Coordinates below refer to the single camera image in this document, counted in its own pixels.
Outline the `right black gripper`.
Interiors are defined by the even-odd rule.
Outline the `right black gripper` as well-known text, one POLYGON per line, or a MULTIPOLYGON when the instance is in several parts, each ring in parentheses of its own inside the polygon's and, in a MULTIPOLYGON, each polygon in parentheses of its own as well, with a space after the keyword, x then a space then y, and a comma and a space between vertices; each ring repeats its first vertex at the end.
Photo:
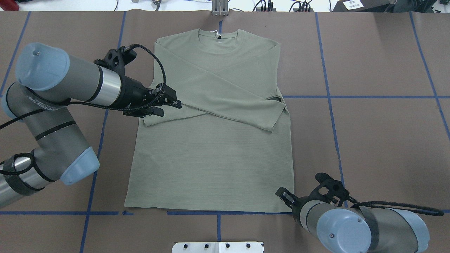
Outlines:
POLYGON ((275 195, 279 197, 286 206, 291 207, 292 215, 299 215, 303 206, 309 202, 309 197, 296 197, 288 189, 279 187, 275 192, 275 195))

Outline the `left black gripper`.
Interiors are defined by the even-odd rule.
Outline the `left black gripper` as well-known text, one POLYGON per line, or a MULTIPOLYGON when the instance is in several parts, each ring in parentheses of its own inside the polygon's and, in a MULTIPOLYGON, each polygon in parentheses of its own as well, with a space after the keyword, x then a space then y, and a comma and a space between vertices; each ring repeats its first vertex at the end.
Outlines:
POLYGON ((144 87, 139 81, 127 76, 121 77, 123 82, 123 93, 120 99, 120 109, 125 109, 122 113, 130 117, 159 116, 164 117, 164 110, 155 106, 172 106, 177 109, 182 108, 182 103, 177 99, 176 91, 165 83, 153 89, 144 87))

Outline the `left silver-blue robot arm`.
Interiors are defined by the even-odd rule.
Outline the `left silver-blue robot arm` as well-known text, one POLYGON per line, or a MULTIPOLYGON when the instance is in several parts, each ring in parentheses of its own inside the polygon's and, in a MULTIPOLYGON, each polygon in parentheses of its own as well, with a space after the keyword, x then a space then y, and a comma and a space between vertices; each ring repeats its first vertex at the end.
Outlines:
POLYGON ((52 182, 72 185, 98 170, 97 154, 69 105, 122 111, 131 117, 162 117, 162 106, 182 107, 165 74, 154 89, 126 76, 135 48, 147 50, 140 44, 121 46, 91 63, 39 42, 25 46, 16 64, 16 81, 2 98, 11 120, 1 128, 23 121, 38 147, 1 162, 2 208, 52 182))

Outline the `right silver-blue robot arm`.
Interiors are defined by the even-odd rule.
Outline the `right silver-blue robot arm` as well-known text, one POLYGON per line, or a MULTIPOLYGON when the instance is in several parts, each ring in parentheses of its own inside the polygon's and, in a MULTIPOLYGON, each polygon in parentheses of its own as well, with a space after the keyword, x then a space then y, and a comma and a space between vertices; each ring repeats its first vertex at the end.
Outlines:
POLYGON ((308 196, 297 197, 284 187, 276 195, 289 207, 304 230, 332 253, 422 253, 429 248, 430 232, 416 213, 395 208, 359 206, 344 208, 350 201, 346 189, 318 186, 308 196))

